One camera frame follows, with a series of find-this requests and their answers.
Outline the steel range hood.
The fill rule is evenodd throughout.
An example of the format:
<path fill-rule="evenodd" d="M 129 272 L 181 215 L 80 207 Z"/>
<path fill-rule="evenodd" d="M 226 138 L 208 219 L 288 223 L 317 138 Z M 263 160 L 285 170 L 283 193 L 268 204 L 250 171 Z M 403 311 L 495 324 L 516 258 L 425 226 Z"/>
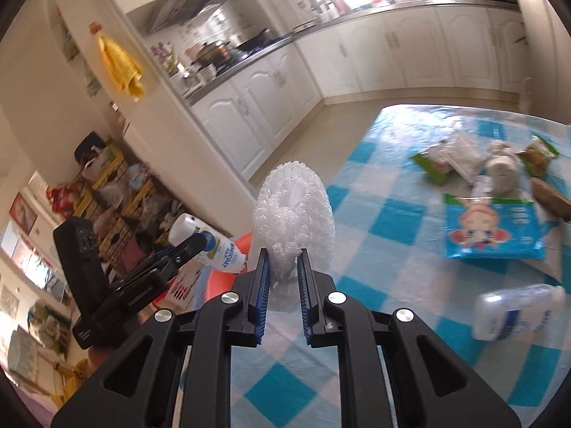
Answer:
<path fill-rule="evenodd" d="M 199 19 L 205 21 L 227 0 L 155 0 L 127 12 L 133 27 L 147 36 L 167 27 Z"/>

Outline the blue cartoon wet wipes pack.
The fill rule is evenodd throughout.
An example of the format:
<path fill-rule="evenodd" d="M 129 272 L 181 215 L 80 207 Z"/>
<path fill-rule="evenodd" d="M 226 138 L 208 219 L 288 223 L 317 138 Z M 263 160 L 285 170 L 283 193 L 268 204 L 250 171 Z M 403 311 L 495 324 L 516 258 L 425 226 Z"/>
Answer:
<path fill-rule="evenodd" d="M 537 260 L 545 244 L 529 198 L 443 195 L 447 259 Z"/>

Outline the black wok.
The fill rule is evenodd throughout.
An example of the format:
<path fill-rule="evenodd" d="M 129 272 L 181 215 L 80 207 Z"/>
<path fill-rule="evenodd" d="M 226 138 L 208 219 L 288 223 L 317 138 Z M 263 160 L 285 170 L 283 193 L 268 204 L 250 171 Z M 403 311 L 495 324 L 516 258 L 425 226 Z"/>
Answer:
<path fill-rule="evenodd" d="M 248 39 L 246 42 L 242 42 L 237 45 L 237 49 L 243 52 L 254 52 L 256 50 L 264 49 L 272 42 L 275 42 L 277 37 L 269 28 L 264 28 L 261 32 L 255 35 L 253 38 Z"/>

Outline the yellow hanging towel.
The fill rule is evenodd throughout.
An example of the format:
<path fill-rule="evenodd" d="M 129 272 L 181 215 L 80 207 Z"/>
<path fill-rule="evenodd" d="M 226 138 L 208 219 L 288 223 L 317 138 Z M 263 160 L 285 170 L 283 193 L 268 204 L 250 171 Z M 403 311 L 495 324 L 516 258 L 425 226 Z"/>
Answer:
<path fill-rule="evenodd" d="M 142 68 L 133 56 L 105 34 L 98 35 L 98 45 L 106 71 L 120 92 L 139 102 L 145 96 Z"/>

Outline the blue white checkered tablecloth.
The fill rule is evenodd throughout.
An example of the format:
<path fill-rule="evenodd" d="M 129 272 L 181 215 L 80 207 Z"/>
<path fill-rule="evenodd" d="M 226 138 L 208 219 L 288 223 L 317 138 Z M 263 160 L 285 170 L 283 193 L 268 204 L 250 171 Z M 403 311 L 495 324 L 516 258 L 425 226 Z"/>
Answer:
<path fill-rule="evenodd" d="M 330 274 L 338 289 L 367 307 L 408 307 L 510 404 L 523 426 L 540 415 L 570 369 L 570 316 L 545 330 L 503 342 L 474 340 L 477 297 L 543 283 L 517 261 L 448 260 L 443 195 L 466 195 L 458 177 L 435 185 L 412 156 L 455 131 L 481 149 L 503 140 L 519 149 L 533 135 L 559 157 L 548 183 L 570 191 L 570 129 L 546 119 L 489 109 L 394 105 L 381 110 L 328 187 L 336 223 Z M 338 358 L 305 339 L 299 295 L 272 292 L 257 349 L 232 354 L 231 423 L 235 427 L 337 427 L 341 423 Z"/>

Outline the white foam fruit net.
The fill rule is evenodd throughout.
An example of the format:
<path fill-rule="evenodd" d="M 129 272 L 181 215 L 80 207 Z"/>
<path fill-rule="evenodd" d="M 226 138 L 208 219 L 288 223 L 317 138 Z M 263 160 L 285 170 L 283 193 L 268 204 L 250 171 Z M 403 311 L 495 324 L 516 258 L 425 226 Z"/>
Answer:
<path fill-rule="evenodd" d="M 265 178 L 253 211 L 248 265 L 267 250 L 271 284 L 292 280 L 296 258 L 307 249 L 314 268 L 326 271 L 334 257 L 336 227 L 321 178 L 299 161 L 277 166 Z"/>

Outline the yellow storage shelf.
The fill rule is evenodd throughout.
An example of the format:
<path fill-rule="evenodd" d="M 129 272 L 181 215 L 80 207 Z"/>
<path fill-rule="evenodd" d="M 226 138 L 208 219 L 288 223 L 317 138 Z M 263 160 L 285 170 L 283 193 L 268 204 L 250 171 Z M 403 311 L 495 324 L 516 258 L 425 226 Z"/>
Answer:
<path fill-rule="evenodd" d="M 144 164 L 130 163 L 111 147 L 93 147 L 79 164 L 79 199 L 72 215 L 93 223 L 102 260 L 129 271 L 166 245 L 183 206 Z"/>

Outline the clear plastic wrapper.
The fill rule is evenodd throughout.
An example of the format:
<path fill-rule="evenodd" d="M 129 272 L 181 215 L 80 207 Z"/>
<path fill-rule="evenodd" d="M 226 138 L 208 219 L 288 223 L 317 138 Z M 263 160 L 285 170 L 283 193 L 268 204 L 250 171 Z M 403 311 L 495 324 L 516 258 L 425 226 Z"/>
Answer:
<path fill-rule="evenodd" d="M 479 152 L 468 135 L 460 131 L 452 132 L 445 140 L 441 154 L 468 184 L 474 184 L 485 156 Z"/>

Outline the brown bread piece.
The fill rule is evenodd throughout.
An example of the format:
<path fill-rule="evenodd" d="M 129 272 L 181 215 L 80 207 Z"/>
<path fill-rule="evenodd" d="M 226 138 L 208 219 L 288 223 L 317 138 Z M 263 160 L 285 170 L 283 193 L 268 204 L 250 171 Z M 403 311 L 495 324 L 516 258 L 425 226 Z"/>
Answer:
<path fill-rule="evenodd" d="M 539 178 L 530 180 L 532 197 L 548 212 L 563 219 L 571 221 L 571 201 L 551 185 Z"/>

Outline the metal cooking pot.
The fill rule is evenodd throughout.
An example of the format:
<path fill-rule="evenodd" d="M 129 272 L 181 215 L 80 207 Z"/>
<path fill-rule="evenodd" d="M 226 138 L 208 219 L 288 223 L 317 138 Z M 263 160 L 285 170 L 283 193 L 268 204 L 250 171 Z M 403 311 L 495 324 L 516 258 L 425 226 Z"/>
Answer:
<path fill-rule="evenodd" d="M 232 58 L 228 42 L 206 42 L 197 52 L 196 63 L 201 67 L 212 64 L 215 68 L 220 68 L 220 66 L 229 63 Z"/>

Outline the green white snack bag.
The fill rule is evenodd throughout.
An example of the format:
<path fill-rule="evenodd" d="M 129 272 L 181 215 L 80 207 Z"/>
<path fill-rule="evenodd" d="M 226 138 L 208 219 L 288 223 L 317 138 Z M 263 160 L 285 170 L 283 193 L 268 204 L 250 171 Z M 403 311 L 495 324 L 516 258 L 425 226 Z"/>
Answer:
<path fill-rule="evenodd" d="M 417 152 L 410 158 L 415 164 L 420 166 L 428 178 L 437 185 L 444 184 L 448 176 L 454 171 L 445 155 L 442 154 L 446 144 L 446 140 L 439 141 Z"/>

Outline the white plastic bottle blue label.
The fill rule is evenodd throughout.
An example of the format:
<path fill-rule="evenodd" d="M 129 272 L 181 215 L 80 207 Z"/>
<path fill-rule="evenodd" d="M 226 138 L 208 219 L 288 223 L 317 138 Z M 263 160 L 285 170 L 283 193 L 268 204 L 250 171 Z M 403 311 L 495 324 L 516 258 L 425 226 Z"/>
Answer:
<path fill-rule="evenodd" d="M 202 264 L 229 274 L 239 274 L 246 267 L 247 255 L 234 241 L 191 214 L 181 214 L 176 218 L 170 228 L 168 242 L 178 246 L 196 233 L 202 234 L 206 240 L 204 250 L 197 255 Z"/>

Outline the orange plastic trash bucket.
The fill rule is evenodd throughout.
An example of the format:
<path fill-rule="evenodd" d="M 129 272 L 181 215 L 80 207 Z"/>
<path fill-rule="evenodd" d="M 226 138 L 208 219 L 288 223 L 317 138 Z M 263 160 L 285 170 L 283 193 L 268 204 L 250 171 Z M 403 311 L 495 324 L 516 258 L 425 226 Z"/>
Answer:
<path fill-rule="evenodd" d="M 151 302 L 153 311 L 168 308 L 184 313 L 203 306 L 212 297 L 232 289 L 236 274 L 213 271 L 193 260 L 187 263 L 167 285 L 166 291 Z"/>

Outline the green snack bag with nuts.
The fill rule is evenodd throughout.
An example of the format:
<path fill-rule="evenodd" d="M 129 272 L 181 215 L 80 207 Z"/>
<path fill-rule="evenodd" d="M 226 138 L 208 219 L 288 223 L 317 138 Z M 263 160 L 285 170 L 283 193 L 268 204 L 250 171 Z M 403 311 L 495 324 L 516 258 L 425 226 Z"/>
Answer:
<path fill-rule="evenodd" d="M 516 156 L 522 161 L 526 171 L 531 176 L 543 179 L 549 164 L 559 157 L 559 151 L 542 136 L 533 134 L 529 144 Z"/>

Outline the white lower kitchen cabinets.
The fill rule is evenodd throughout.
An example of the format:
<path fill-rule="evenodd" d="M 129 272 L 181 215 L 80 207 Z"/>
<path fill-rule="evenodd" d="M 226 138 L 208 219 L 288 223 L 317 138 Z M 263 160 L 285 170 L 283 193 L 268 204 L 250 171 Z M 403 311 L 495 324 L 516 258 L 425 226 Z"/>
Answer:
<path fill-rule="evenodd" d="M 250 179 L 323 100 L 410 89 L 515 95 L 529 73 L 519 11 L 444 4 L 377 12 L 281 42 L 188 104 Z"/>

